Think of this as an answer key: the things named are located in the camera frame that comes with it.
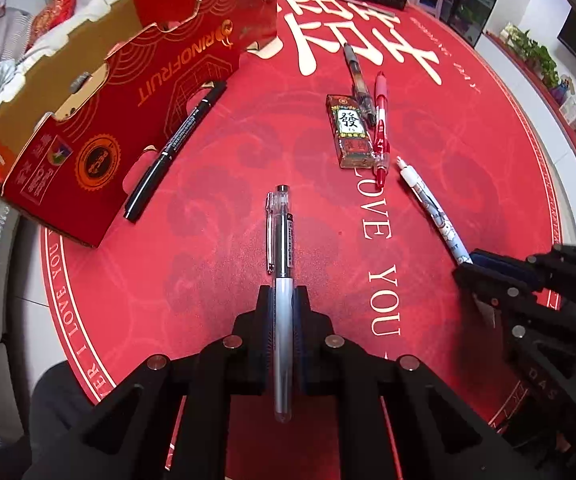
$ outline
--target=red cardboard box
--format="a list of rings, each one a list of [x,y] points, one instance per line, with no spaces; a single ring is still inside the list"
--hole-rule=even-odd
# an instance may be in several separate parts
[[[160,149],[186,102],[276,36],[276,0],[119,0],[41,58],[0,106],[0,198],[98,246],[126,200],[124,177]],[[92,76],[79,91],[70,86]]]

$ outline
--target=clear pen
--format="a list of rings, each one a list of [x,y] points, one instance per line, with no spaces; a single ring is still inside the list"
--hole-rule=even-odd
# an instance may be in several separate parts
[[[353,78],[353,95],[361,107],[366,122],[371,128],[374,128],[377,125],[377,112],[374,107],[374,101],[372,100],[370,91],[363,79],[359,60],[357,59],[356,54],[354,54],[354,50],[350,46],[350,43],[345,43],[343,45],[343,57],[345,58],[348,70],[350,70],[350,75]]]
[[[292,213],[289,187],[277,186],[266,198],[268,273],[274,274],[273,375],[274,416],[288,422],[292,416],[292,294],[294,267]]]

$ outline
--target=red pen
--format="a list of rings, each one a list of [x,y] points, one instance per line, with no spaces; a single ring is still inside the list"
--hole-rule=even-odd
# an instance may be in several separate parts
[[[377,127],[374,130],[374,176],[377,187],[381,189],[386,183],[390,167],[390,143],[386,134],[386,108],[388,108],[388,88],[383,72],[377,74],[374,94],[377,103]]]

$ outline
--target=green plant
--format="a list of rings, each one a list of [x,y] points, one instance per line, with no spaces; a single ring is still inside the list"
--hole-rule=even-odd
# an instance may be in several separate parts
[[[556,71],[556,63],[545,46],[528,37],[529,32],[529,30],[523,32],[516,27],[511,30],[510,38],[514,50],[533,70],[540,67],[542,81],[546,87],[555,88],[561,82]]]
[[[517,54],[519,54],[523,61],[535,59],[535,52],[536,48],[538,47],[538,43],[528,37],[528,32],[529,30],[523,32],[522,30],[519,30],[515,27],[510,34],[514,50]]]
[[[556,71],[556,63],[554,59],[550,56],[547,48],[540,45],[536,49],[536,55],[541,62],[541,73],[543,74],[543,84],[548,88],[555,88],[561,82],[559,79],[559,73]]]
[[[470,23],[474,23],[474,13],[472,13],[472,10],[469,9],[468,7],[465,7],[463,5],[459,6],[458,13],[461,16],[461,18],[467,20]]]

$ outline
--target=red cushion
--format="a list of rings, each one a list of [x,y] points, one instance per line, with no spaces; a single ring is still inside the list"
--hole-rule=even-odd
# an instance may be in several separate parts
[[[28,40],[28,51],[34,42],[48,32],[52,27],[65,22],[75,13],[75,3],[77,0],[53,0],[44,7],[38,15],[34,17],[30,27],[30,39]]]

